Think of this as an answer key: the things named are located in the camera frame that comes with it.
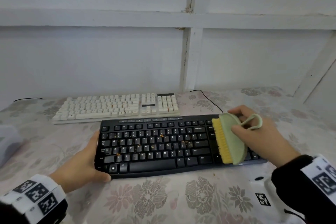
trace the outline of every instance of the cleaning brush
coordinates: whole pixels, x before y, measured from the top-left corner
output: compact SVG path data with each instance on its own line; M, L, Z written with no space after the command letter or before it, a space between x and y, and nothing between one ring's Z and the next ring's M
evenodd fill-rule
M231 127L233 125L243 126L254 118L258 120L258 124L248 128L248 130L253 130L263 125L263 119L255 113L244 122L240 122L237 116L230 113L223 113L217 119L212 119L219 154L224 164L233 163L234 165L238 165L246 158L247 146L239 137L232 133Z

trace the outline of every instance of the left hand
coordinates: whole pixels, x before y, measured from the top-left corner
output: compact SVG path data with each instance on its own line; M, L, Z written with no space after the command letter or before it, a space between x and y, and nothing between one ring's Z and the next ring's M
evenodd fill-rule
M98 138L99 131L96 131L83 150L49 175L62 186L65 193L79 189L89 182L111 181L109 174L96 170L94 166Z

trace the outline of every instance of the desk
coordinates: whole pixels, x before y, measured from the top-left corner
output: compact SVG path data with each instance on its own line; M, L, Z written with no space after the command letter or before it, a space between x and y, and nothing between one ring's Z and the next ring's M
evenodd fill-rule
M242 103L272 118L301 153L323 154L336 166L336 126L278 87L204 92L223 111ZM220 111L200 91L177 94L182 116ZM37 173L48 175L87 144L99 122L53 125L64 99L17 101L0 112L0 123L18 128L26 143L0 169L0 193ZM89 184L69 193L68 212L76 223L302 223L284 214L269 177L271 163L210 169L163 177ZM256 177L263 176L256 182ZM265 193L273 205L261 205Z

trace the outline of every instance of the black cable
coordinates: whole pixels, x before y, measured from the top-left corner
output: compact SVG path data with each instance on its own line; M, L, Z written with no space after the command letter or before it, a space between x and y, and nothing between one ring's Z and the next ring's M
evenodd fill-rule
M303 220L305 223L307 223L307 222L305 221L305 219L302 218L300 215L298 215L298 214L296 214L296 213L293 213L293 212L291 212L291 211L288 211L288 210L286 210L286 209L284 209L283 211L284 211L285 213L293 214L293 215L299 217L299 218L300 218L301 220Z
M20 98L20 99L14 100L13 103L16 102L16 101L19 101L19 100L24 100L24 99L35 99L35 98Z
M199 90L200 92L202 92L202 94L211 102L211 103L213 103L215 106L217 106L218 107L218 109L221 111L221 112L223 112L223 110L218 106L218 105L216 105L214 102L212 102L204 93L203 93L203 91L202 90Z

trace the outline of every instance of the right hand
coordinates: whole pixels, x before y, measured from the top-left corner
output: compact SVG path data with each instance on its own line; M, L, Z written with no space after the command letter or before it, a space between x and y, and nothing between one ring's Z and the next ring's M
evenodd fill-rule
M241 105L229 110L228 113L242 114L239 120L243 122L255 111ZM253 151L269 160L276 167L281 167L301 155L283 138L271 119L263 117L262 122L262 127L255 130L247 130L240 125L234 125L231 127L231 131ZM250 126L256 124L256 119L250 121Z

